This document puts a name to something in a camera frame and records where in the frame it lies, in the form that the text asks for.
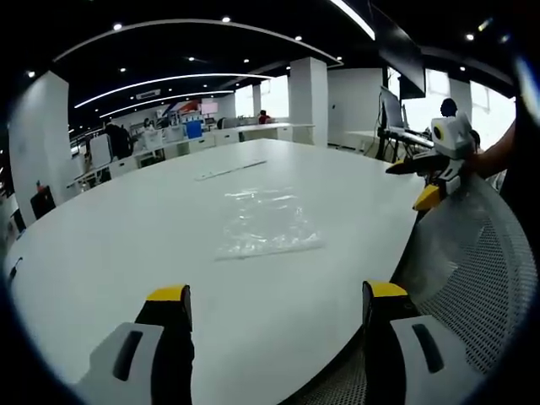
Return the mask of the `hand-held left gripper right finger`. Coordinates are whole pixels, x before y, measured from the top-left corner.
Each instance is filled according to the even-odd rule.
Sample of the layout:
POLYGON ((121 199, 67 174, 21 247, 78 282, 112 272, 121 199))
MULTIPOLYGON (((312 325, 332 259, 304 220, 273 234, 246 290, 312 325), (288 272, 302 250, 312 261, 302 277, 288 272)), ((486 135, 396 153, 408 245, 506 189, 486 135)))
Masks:
POLYGON ((461 404, 475 389, 466 346, 394 283, 363 283, 367 404, 461 404))

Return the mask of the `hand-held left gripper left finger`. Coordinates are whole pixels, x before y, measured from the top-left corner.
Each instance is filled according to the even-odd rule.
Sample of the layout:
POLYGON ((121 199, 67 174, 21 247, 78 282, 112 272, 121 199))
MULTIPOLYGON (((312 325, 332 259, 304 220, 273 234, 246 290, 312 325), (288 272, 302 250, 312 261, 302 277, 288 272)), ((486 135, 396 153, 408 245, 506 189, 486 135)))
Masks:
POLYGON ((194 358, 190 286, 172 285, 93 350, 74 389, 86 404, 191 404, 194 358))

